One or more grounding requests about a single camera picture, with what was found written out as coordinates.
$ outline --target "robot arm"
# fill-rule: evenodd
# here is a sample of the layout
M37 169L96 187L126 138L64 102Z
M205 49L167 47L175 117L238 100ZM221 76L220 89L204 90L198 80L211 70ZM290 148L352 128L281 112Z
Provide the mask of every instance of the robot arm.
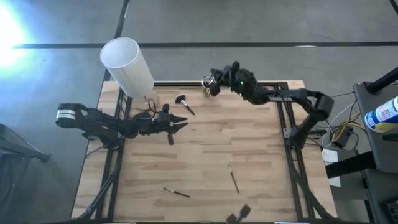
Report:
M135 138L138 134L150 135L167 132L169 144L174 144L173 134L188 123L187 120L169 114L169 105L163 105L157 112L157 118L152 119L148 112L139 113L129 120L114 118L96 108L87 108L79 103L61 103L58 106L56 124L61 128L78 128L87 139L100 138L104 146L113 149L119 146L119 133L126 138Z
M222 70L211 69L211 78L204 82L204 86L210 89L210 94L216 96L220 92L220 86L227 86L231 91L242 96L243 100L254 105L263 105L273 102L295 102L308 113L304 122L292 129L289 136L290 146L294 149L302 149L310 130L319 121L326 120L331 112L334 101L329 96L317 91L306 89L298 90L268 90L258 85L253 73L240 68L238 62L232 66L226 66Z

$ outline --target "white cylinder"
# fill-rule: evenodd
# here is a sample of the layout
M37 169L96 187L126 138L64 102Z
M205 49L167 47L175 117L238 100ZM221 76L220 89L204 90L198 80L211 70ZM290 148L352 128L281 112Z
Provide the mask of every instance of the white cylinder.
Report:
M100 58L128 96L142 98L151 94L154 79L135 40L119 37L109 41Z

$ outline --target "wooden tabletop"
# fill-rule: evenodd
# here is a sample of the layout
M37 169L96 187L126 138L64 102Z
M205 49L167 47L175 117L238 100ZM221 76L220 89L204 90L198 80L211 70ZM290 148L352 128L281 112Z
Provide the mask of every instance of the wooden tabletop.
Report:
M304 87L303 81L288 84L290 89ZM275 103L255 106L227 89L216 98L204 98L198 87L155 90L160 104L170 103L170 112L187 117L189 125L174 136L173 146L167 144L165 133L126 141L114 221L223 222L229 214L239 214L245 203L252 209L247 222L296 221ZM114 114L118 91L116 82L104 82L98 107ZM196 116L174 103L181 94L187 96ZM301 123L307 114L299 105L293 107L296 121ZM99 141L92 141L88 151L99 146ZM73 217L79 216L98 193L105 157L102 149L86 159ZM319 147L306 146L303 157L311 191L335 216ZM191 198L167 192L164 187Z

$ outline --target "concrete floor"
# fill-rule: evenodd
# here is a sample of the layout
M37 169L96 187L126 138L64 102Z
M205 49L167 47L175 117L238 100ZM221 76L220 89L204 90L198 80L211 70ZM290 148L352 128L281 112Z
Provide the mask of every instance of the concrete floor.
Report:
M0 43L105 43L115 36L122 4L123 0L2 0L0 17L7 22L0 26L8 25L9 30ZM122 36L147 43L385 42L398 40L398 17L388 0L131 0ZM0 221L69 219L88 141L79 130L56 126L55 115L63 102L97 105L104 77L100 50L0 52L0 123L52 155L48 163L30 161L7 206L0 208L0 215L6 213ZM142 52L155 80L198 80L210 68L238 60L258 80L304 80L308 89L328 95L377 79L395 68L398 58L398 46ZM353 100L352 95L337 98L332 117ZM364 136L361 140L358 149L369 150ZM366 220L362 202L335 199L339 217Z

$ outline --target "black floor stripe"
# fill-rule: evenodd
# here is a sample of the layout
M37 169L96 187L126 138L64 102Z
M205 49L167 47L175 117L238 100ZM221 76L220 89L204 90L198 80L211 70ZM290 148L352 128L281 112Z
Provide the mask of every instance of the black floor stripe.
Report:
M206 47L382 47L398 46L398 41L388 42L209 42L209 43L140 43L148 48L206 48Z
M120 12L118 27L116 28L116 33L114 34L114 38L118 38L122 35L124 21L126 20L127 9L129 7L130 0L124 0L122 11ZM109 81L111 79L111 74L108 70L105 71L104 81Z
M105 43L91 44L19 44L15 49L97 49ZM142 49L217 48L217 47L397 47L388 42L209 42L209 43L140 43Z

